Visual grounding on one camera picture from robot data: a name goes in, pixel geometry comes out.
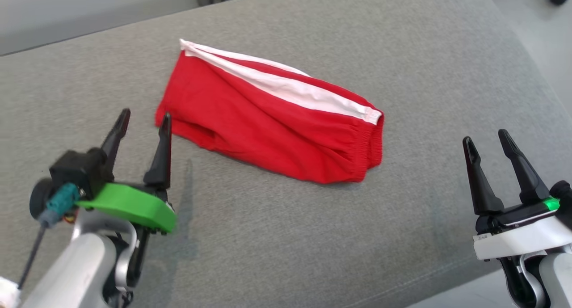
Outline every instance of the folded red shorts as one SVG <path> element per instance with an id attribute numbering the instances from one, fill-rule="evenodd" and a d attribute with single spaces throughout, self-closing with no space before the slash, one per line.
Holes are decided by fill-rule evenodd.
<path id="1" fill-rule="evenodd" d="M 299 180 L 362 181 L 382 161 L 384 116 L 364 98 L 281 63 L 181 40 L 156 113 L 210 151 Z"/>

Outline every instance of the gray fabric surface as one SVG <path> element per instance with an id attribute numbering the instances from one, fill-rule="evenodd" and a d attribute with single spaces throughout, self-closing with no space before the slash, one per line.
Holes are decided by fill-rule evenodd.
<path id="1" fill-rule="evenodd" d="M 99 145 L 131 108 L 116 177 L 139 181 L 178 38 L 300 68 L 386 113 L 384 160 L 322 186 L 173 138 L 177 232 L 153 237 L 147 307 L 399 308 L 499 265 L 472 251 L 461 140 L 497 196 L 518 202 L 496 138 L 512 134 L 551 186 L 570 179 L 572 123 L 491 0 L 235 0 L 0 58 L 0 273 L 20 276 L 34 183 L 66 149 Z M 65 247 L 47 233 L 29 288 Z"/>

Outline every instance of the cable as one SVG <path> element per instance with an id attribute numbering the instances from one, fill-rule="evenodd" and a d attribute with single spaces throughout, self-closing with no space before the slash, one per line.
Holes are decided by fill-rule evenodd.
<path id="1" fill-rule="evenodd" d="M 20 282 L 18 282 L 18 290 L 22 290 L 22 286 L 24 282 L 26 282 L 26 278 L 28 277 L 28 273 L 30 273 L 30 269 L 32 267 L 32 263 L 34 263 L 35 255 L 38 253 L 39 245 L 42 242 L 43 234 L 46 232 L 47 223 L 42 222 L 40 225 L 38 236 L 34 241 L 34 247 L 32 247 L 32 251 L 30 252 L 30 257 L 28 257 L 28 261 L 26 266 L 24 267 L 24 273 L 22 274 L 22 278 L 20 278 Z"/>

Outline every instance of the white connector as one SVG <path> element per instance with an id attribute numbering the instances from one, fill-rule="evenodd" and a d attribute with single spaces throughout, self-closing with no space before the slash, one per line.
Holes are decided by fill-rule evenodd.
<path id="1" fill-rule="evenodd" d="M 20 304 L 20 290 L 16 282 L 0 277 L 0 308 L 16 308 Z"/>

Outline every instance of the white stripe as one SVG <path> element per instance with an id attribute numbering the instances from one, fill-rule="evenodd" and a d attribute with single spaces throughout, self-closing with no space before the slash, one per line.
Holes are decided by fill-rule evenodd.
<path id="1" fill-rule="evenodd" d="M 282 76 L 276 76 L 266 72 L 261 72 L 253 68 L 241 66 L 216 55 L 202 51 L 194 45 L 188 45 L 184 40 L 180 40 L 181 49 L 185 51 L 188 57 L 198 57 L 216 67 L 223 69 L 229 74 L 245 80 L 256 88 L 263 90 L 292 104 L 297 104 L 304 108 L 321 110 L 324 112 L 331 112 L 343 114 L 359 118 L 365 122 L 378 123 L 379 117 L 382 113 L 369 106 L 363 106 L 343 98 L 331 91 L 325 90 L 306 84 L 299 80 L 288 79 Z"/>
<path id="2" fill-rule="evenodd" d="M 241 54 L 241 53 L 219 50 L 219 49 L 215 49 L 214 47 L 192 43 L 189 41 L 185 41 L 183 39 L 180 39 L 180 42 L 181 42 L 181 50 L 184 50 L 183 43 L 185 43 L 184 44 L 185 46 L 192 46 L 192 47 L 195 47 L 196 49 L 199 49 L 199 50 L 202 50 L 202 51 L 205 51 L 208 53 L 222 55 L 223 57 L 228 57 L 228 58 L 238 59 L 238 60 L 245 60 L 245 61 L 252 61 L 252 62 L 260 62 L 260 63 L 264 63 L 264 64 L 269 65 L 269 66 L 281 68 L 282 70 L 285 70 L 285 71 L 302 74 L 302 76 L 309 76 L 305 72 L 300 71 L 296 68 L 292 68 L 291 66 L 283 65 L 282 63 L 274 62 L 271 60 L 252 57 L 251 55 L 246 55 L 246 54 Z"/>

